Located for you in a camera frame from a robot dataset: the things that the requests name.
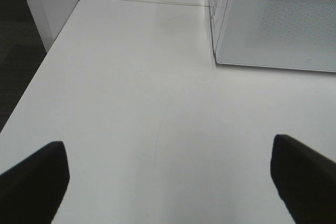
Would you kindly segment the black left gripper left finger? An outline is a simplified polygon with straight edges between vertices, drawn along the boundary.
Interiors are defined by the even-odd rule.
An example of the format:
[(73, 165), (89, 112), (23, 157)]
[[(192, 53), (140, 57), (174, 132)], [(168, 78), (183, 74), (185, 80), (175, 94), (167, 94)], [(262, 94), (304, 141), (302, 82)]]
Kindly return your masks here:
[(1, 223), (51, 223), (68, 184), (65, 145), (50, 142), (1, 174)]

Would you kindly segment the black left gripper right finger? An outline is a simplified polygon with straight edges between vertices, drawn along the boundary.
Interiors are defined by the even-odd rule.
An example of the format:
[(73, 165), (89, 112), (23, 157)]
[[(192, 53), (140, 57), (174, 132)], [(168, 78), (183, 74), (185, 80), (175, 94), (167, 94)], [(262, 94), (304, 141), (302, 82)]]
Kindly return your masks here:
[(295, 223), (335, 223), (335, 162), (289, 135), (276, 135), (270, 175)]

